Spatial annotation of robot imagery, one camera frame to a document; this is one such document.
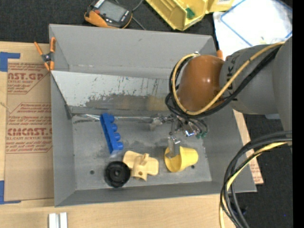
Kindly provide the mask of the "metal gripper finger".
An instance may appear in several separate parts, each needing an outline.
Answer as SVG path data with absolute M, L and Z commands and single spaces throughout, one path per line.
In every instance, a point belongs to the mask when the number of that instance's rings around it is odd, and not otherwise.
M 168 118 L 164 116 L 157 116 L 152 119 L 152 122 L 149 124 L 149 129 L 151 131 L 154 131 L 157 126 L 160 126 L 162 124 L 165 124 L 167 122 Z
M 180 140 L 178 140 L 175 136 L 171 136 L 168 138 L 168 148 L 169 152 L 167 156 L 176 156 L 180 153 Z

